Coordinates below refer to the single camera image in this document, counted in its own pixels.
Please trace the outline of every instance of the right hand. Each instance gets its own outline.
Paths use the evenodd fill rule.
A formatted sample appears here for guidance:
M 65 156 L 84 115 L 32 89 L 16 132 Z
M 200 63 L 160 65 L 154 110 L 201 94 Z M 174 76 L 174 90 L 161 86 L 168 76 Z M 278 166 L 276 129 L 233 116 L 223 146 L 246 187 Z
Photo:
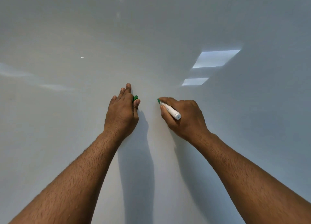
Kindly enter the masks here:
M 174 119 L 167 109 L 160 105 L 161 115 L 169 128 L 181 138 L 187 140 L 190 144 L 195 144 L 203 136 L 209 135 L 210 132 L 205 124 L 204 116 L 193 100 L 180 100 L 174 98 L 161 97 L 163 103 L 176 109 L 181 114 L 181 119 Z

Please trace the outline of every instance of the marker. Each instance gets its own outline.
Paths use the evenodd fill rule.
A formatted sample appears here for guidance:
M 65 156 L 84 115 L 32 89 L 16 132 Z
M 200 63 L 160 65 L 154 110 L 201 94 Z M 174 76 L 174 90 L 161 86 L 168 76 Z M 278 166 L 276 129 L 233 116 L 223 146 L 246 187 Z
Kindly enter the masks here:
M 159 104 L 163 105 L 167 111 L 170 113 L 170 115 L 173 116 L 173 118 L 175 118 L 176 120 L 181 119 L 181 114 L 179 112 L 177 112 L 175 109 L 173 109 L 171 106 L 167 105 L 166 103 L 161 102 L 158 99 Z

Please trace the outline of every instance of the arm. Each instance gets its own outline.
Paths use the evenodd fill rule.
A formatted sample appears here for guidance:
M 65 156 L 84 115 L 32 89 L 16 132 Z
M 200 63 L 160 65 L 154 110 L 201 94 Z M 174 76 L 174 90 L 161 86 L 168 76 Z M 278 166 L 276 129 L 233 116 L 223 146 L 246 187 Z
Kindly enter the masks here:
M 169 128 L 191 143 L 216 171 L 246 224 L 311 223 L 311 204 L 210 133 L 195 101 L 160 100 L 180 112 L 177 121 L 160 106 Z
M 131 85 L 109 104 L 104 131 L 10 223 L 90 223 L 108 167 L 138 122 Z

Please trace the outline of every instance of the hand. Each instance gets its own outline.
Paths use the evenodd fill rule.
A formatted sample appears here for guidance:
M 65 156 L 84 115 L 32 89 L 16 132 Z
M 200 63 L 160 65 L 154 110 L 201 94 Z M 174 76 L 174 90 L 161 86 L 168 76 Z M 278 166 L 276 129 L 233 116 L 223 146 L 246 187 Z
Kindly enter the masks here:
M 138 123 L 137 109 L 140 99 L 133 103 L 131 85 L 121 88 L 119 96 L 113 96 L 106 114 L 104 133 L 109 134 L 121 143 L 135 129 Z
M 181 114 L 181 119 L 174 119 L 167 109 L 160 105 L 161 115 L 169 128 L 181 138 L 187 140 L 194 145 L 198 139 L 204 135 L 210 134 L 205 124 L 204 116 L 193 100 L 180 100 L 174 98 L 161 97 L 159 98 L 163 103 L 176 109 Z

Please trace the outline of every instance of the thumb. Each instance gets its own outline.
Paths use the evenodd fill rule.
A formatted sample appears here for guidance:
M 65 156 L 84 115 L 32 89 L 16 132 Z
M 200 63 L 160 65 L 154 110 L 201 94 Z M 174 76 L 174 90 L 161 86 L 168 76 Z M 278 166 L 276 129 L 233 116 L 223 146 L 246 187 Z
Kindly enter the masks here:
M 134 118 L 138 119 L 138 105 L 140 104 L 140 99 L 137 99 L 134 101 L 133 107 L 134 107 Z
M 170 115 L 170 113 L 167 111 L 167 109 L 163 105 L 160 105 L 160 109 L 161 109 L 161 116 L 163 117 L 163 119 L 165 120 L 169 128 L 174 126 L 176 122 L 173 119 L 173 117 Z

